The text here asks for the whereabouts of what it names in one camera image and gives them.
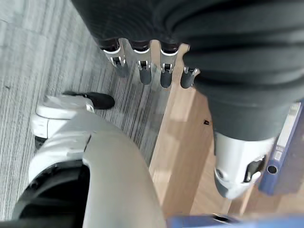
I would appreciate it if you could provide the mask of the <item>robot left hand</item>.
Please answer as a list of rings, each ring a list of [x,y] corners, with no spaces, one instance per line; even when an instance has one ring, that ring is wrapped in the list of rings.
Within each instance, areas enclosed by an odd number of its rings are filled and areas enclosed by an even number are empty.
[[[235,199],[259,178],[250,167],[270,150],[292,103],[304,96],[301,0],[75,0],[105,50],[118,38],[187,44],[194,87],[208,99],[215,183]]]

